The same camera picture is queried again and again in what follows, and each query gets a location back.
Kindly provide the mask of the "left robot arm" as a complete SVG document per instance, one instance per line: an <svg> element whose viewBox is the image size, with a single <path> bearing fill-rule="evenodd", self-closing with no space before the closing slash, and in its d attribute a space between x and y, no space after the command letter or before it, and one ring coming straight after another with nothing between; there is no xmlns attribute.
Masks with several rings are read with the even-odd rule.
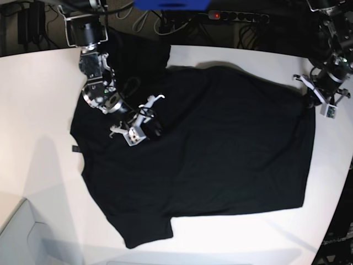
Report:
<svg viewBox="0 0 353 265"><path fill-rule="evenodd" d="M325 59L310 58L314 75L293 75L306 87L304 95L307 106L313 108L322 104L336 105L336 94L350 98L347 89L340 86L352 76L352 22L346 16L352 11L352 1L307 1L314 14L319 17L320 32L327 38L328 56Z"/></svg>

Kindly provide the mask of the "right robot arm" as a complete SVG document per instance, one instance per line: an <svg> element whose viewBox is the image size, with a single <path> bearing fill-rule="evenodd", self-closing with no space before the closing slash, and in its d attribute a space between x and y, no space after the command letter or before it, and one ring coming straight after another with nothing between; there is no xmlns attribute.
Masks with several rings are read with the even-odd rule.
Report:
<svg viewBox="0 0 353 265"><path fill-rule="evenodd" d="M161 137L153 105L164 95L142 92L138 77L122 78L122 64L108 50L108 15L118 11L109 11L106 1L60 1L58 10L65 20L68 46L81 50L85 102L103 114L117 115L111 134L121 134L129 146Z"/></svg>

